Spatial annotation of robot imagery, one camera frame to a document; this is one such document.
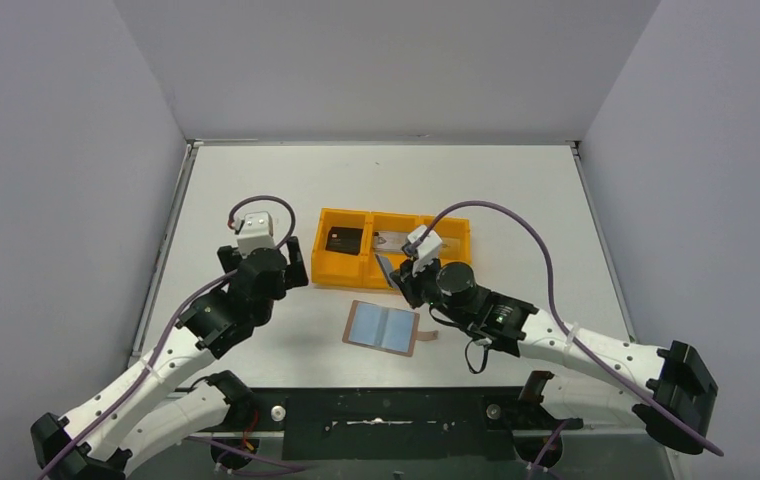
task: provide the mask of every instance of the white wall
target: white wall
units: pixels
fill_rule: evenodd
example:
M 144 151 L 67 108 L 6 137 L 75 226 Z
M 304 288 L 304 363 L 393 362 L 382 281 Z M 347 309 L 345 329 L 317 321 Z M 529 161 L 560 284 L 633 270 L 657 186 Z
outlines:
M 116 0 L 190 138 L 577 140 L 659 0 Z
M 718 380 L 695 478 L 760 478 L 760 2 L 663 0 L 581 155 L 638 334 Z
M 121 371 L 183 148 L 111 0 L 0 0 L 0 478 Z

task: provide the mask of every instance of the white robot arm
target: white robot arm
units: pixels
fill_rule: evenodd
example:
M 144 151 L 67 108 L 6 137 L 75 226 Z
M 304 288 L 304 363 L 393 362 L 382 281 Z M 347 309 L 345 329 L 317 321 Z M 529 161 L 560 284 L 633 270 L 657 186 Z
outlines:
M 287 261 L 274 244 L 266 212 L 245 216 L 237 235 L 238 247 L 218 250 L 224 284 L 191 301 L 163 334 L 164 342 L 82 405 L 33 424 L 43 475 L 123 479 L 172 443 L 222 423 L 231 408 L 250 411 L 250 390 L 230 372 L 210 376 L 205 386 L 154 410 L 183 381 L 265 325 L 273 302 L 288 289 L 309 283 L 297 238 L 284 241 Z
M 467 205 L 506 210 L 488 202 L 463 202 L 436 218 Z M 530 303 L 478 285 L 467 264 L 442 265 L 442 240 L 435 231 L 420 226 L 408 240 L 403 248 L 408 258 L 397 270 L 388 259 L 375 255 L 386 280 L 401 291 L 412 308 L 428 304 L 431 315 L 438 311 L 448 319 L 434 315 L 437 322 L 459 329 L 472 343 L 486 349 L 479 371 L 469 364 L 472 373 L 485 368 L 491 350 L 563 365 L 609 385 L 574 382 L 573 396 L 567 396 L 568 389 L 548 389 L 545 401 L 543 392 L 554 375 L 533 372 L 525 385 L 526 400 L 550 408 L 555 418 L 583 411 L 597 418 L 609 416 L 616 424 L 637 425 L 641 421 L 648 434 L 667 447 L 691 454 L 705 448 L 721 453 L 704 438 L 718 386 L 694 348 L 677 341 L 668 349 L 627 343 L 562 323 Z M 577 395 L 581 384 L 585 393 Z

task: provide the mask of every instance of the orange tray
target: orange tray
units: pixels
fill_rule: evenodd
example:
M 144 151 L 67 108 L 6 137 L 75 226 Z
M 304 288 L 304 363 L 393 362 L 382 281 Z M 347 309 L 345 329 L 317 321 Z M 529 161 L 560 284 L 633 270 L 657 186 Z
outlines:
M 312 282 L 320 285 L 391 290 L 374 259 L 372 238 L 376 231 L 409 233 L 419 225 L 429 225 L 432 216 L 365 212 L 322 208 L 318 231 L 312 247 Z M 332 227 L 362 228 L 359 255 L 330 252 L 324 249 Z M 459 242 L 459 248 L 443 248 L 439 258 L 445 262 L 471 265 L 471 227 L 468 219 L 445 217 L 436 225 L 443 240 Z M 401 253 L 381 252 L 398 268 L 406 258 Z

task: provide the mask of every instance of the white zip tie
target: white zip tie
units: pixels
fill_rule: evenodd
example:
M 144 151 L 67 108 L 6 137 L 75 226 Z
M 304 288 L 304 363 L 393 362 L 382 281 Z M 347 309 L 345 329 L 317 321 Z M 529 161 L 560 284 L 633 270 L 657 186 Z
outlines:
M 156 381 L 159 382 L 160 385 L 162 385 L 163 383 L 165 383 L 165 379 L 162 377 L 162 375 L 158 374 L 156 372 L 156 370 L 154 370 L 153 367 L 151 367 L 150 364 L 145 361 L 144 358 L 142 358 L 141 360 L 139 360 L 139 363 L 141 363 L 142 365 L 144 365 L 144 369 L 147 370 L 148 372 L 150 372 L 151 375 L 153 375 L 154 377 L 156 377 Z
M 577 336 L 578 332 L 580 332 L 580 323 L 575 323 L 571 326 L 571 330 L 569 330 L 568 335 L 566 336 L 566 344 L 563 347 L 563 366 L 567 367 L 566 365 L 566 357 L 568 357 L 568 351 L 571 350 L 571 347 L 574 346 L 574 337 Z

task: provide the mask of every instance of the screw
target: screw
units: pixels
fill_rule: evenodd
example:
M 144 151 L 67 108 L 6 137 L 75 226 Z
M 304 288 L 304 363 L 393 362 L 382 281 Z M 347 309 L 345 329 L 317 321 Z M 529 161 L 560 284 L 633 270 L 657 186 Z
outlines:
M 490 420 L 497 420 L 501 418 L 501 407 L 496 404 L 491 404 L 486 407 L 486 417 Z
M 280 405 L 275 405 L 271 409 L 271 420 L 274 420 L 275 422 L 282 422 L 284 418 L 286 418 L 286 409 Z

